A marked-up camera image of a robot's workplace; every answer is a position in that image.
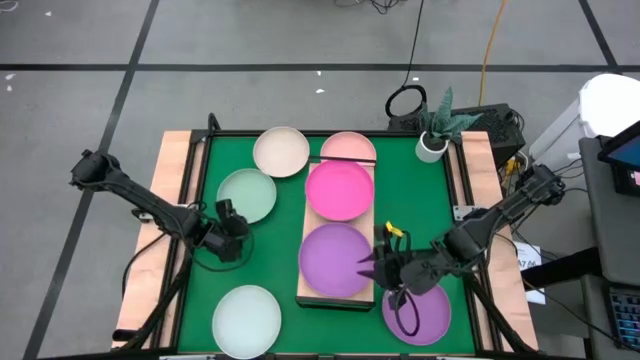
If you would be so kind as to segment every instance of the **green table surface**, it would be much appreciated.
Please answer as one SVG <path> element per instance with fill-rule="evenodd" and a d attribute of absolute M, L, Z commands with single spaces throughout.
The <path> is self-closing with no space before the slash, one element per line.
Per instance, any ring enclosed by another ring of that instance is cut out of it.
<path fill-rule="evenodd" d="M 308 137 L 311 154 L 319 155 L 324 137 Z M 413 248 L 429 241 L 452 224 L 444 168 L 441 162 L 425 164 L 414 153 L 415 138 L 374 137 L 378 162 L 375 169 L 375 222 L 387 220 L 412 234 Z M 203 200 L 213 204 L 220 183 L 232 172 L 255 168 L 252 152 L 256 138 L 217 137 L 213 140 Z M 242 268 L 211 273 L 193 266 L 180 331 L 180 352 L 215 352 L 211 320 L 220 299 L 235 287 L 262 286 L 280 304 L 282 328 L 272 353 L 409 353 L 472 354 L 470 320 L 461 279 L 447 276 L 440 285 L 451 303 L 447 334 L 429 346 L 413 346 L 396 338 L 384 323 L 383 291 L 376 286 L 376 307 L 370 312 L 301 308 L 295 301 L 298 284 L 298 250 L 302 241 L 305 168 L 294 176 L 274 179 L 276 204 L 263 220 L 252 224 L 255 250 Z M 204 249 L 196 257 L 210 266 L 221 265 Z"/>

